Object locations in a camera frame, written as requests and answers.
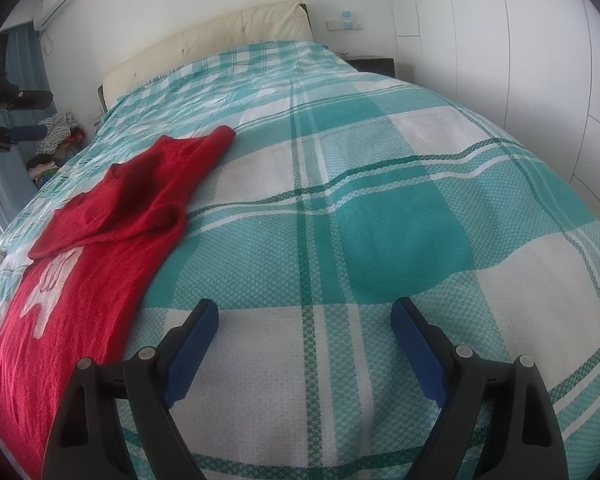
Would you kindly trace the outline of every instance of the cream leather headboard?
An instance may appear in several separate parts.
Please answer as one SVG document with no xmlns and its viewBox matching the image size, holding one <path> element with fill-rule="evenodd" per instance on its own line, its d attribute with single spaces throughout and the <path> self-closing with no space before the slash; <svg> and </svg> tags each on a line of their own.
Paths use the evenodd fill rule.
<svg viewBox="0 0 600 480">
<path fill-rule="evenodd" d="M 193 25 L 127 59 L 102 83 L 107 108 L 147 81 L 171 70 L 250 43 L 312 41 L 299 0 L 250 7 Z"/>
</svg>

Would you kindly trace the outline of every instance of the curtain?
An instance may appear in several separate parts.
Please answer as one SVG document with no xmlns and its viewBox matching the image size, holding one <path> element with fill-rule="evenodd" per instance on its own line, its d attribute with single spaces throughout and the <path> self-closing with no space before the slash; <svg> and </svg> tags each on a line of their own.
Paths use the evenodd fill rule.
<svg viewBox="0 0 600 480">
<path fill-rule="evenodd" d="M 49 90 L 38 35 L 32 23 L 10 29 L 7 43 L 6 71 L 9 82 L 22 90 Z M 56 112 L 47 110 L 0 111 L 0 126 L 13 128 L 38 124 Z M 35 155 L 35 142 L 21 142 L 10 152 L 0 153 L 0 235 L 11 220 L 37 193 L 24 161 Z"/>
</svg>

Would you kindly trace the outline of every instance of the teal plaid bedspread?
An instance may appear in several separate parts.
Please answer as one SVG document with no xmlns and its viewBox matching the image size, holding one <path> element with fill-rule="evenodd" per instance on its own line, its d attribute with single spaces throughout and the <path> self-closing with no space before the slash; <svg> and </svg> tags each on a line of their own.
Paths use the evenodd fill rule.
<svg viewBox="0 0 600 480">
<path fill-rule="evenodd" d="M 199 298 L 219 305 L 218 334 L 172 411 L 210 480 L 402 478 L 438 410 L 394 341 L 401 296 L 482 357 L 531 355 L 571 478 L 592 470 L 600 224 L 494 124 L 313 43 L 238 48 L 122 98 L 5 234 L 0 319 L 54 209 L 158 136 L 218 124 L 238 136 L 192 197 L 186 234 L 128 341 L 128 354 L 156 344 Z M 150 478 L 120 410 L 136 470 Z"/>
</svg>

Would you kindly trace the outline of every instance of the red garment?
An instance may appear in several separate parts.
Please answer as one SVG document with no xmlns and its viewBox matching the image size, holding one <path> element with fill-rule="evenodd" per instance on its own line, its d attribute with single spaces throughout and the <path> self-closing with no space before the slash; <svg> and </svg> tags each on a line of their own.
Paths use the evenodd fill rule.
<svg viewBox="0 0 600 480">
<path fill-rule="evenodd" d="M 0 438 L 32 479 L 79 358 L 119 361 L 133 314 L 186 225 L 194 188 L 231 144 L 161 137 L 56 210 L 0 328 Z"/>
</svg>

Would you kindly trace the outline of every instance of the nightstand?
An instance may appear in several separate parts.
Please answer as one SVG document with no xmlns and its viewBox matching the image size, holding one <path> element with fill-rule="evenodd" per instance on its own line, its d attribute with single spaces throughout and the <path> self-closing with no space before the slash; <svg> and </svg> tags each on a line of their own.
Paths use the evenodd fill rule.
<svg viewBox="0 0 600 480">
<path fill-rule="evenodd" d="M 391 57 L 357 56 L 345 59 L 358 72 L 372 72 L 374 74 L 395 77 L 395 64 Z"/>
</svg>

